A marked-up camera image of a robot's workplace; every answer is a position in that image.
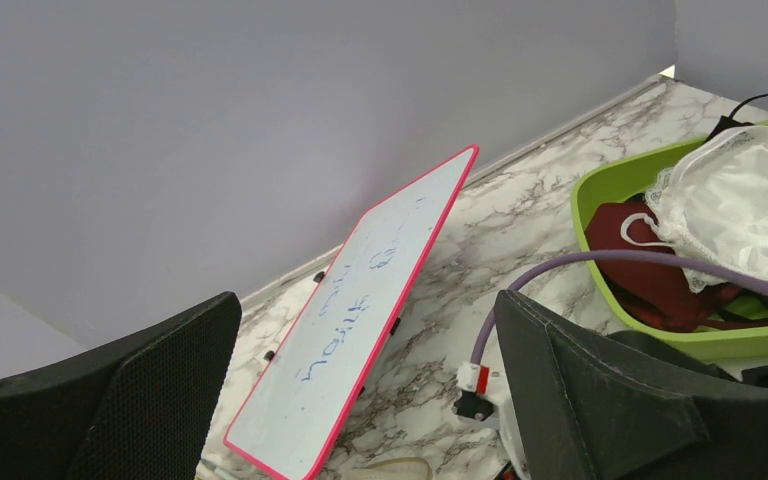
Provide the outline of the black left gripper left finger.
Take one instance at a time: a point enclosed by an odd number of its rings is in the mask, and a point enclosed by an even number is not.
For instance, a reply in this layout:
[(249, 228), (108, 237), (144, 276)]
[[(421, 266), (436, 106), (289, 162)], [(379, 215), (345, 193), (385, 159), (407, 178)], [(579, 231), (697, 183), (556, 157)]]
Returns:
[(0, 379), (0, 479), (191, 479), (242, 318), (231, 292)]

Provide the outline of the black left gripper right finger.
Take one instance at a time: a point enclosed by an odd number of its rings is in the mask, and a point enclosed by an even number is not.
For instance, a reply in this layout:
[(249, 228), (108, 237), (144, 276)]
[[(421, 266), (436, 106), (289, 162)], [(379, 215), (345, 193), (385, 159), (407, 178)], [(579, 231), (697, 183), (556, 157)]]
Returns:
[(511, 290), (493, 312), (534, 479), (768, 479), (768, 388)]

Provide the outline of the dark red bra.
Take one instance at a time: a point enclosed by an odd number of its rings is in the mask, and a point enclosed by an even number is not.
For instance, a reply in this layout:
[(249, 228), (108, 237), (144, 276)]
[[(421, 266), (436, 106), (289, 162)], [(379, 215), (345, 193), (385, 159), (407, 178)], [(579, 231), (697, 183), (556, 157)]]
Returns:
[[(658, 246), (639, 202), (599, 206), (585, 229), (592, 250), (635, 250), (672, 255)], [(768, 326), (768, 297), (725, 283), (693, 293), (679, 267), (639, 261), (596, 262), (622, 308), (659, 330), (690, 333), (700, 328), (738, 330)]]

